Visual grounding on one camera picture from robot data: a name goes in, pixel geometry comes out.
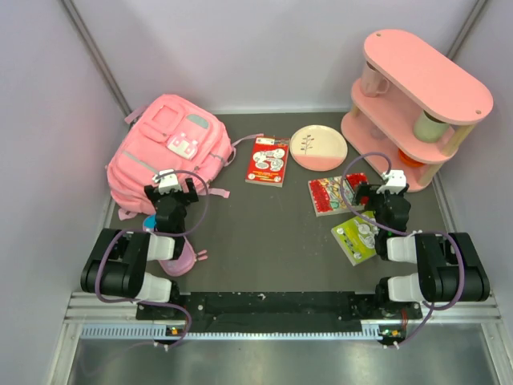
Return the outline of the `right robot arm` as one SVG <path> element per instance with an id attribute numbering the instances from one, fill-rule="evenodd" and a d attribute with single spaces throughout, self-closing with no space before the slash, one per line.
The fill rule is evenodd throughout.
<path id="1" fill-rule="evenodd" d="M 378 227 L 377 255 L 386 261 L 414 264 L 406 276 L 383 278 L 377 286 L 374 308 L 383 317 L 396 315 L 404 302 L 483 302 L 491 285 L 468 233 L 406 233 L 411 204 L 408 187 L 392 192 L 385 185 L 363 182 L 356 187 L 354 204 L 365 205 Z"/>

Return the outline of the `green comic book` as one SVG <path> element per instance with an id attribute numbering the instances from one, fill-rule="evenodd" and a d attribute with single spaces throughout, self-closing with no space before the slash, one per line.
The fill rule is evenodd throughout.
<path id="1" fill-rule="evenodd" d="M 375 236 L 379 228 L 371 225 L 368 220 L 374 220 L 372 211 L 366 211 L 362 217 L 356 216 L 331 229 L 335 240 L 343 253 L 353 265 L 360 265 L 377 255 Z"/>

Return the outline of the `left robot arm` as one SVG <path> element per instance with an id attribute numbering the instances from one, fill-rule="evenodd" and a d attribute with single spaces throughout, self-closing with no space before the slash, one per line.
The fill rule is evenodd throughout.
<path id="1" fill-rule="evenodd" d="M 175 175 L 146 185 L 144 193 L 155 209 L 155 224 L 149 230 L 104 228 L 87 259 L 80 277 L 82 291 L 115 301 L 154 302 L 165 318 L 180 311 L 182 300 L 172 293 L 173 283 L 146 271 L 148 261 L 173 263 L 191 253 L 185 229 L 187 207 L 199 200 L 191 177 L 181 185 Z"/>

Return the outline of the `pink student backpack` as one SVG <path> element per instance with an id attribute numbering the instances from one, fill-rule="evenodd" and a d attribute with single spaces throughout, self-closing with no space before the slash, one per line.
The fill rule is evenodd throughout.
<path id="1" fill-rule="evenodd" d="M 160 174 L 181 169 L 211 184 L 239 144 L 216 116 L 178 95 L 162 95 L 125 121 L 133 126 L 106 167 L 122 221 L 156 212 L 144 187 L 157 185 Z"/>

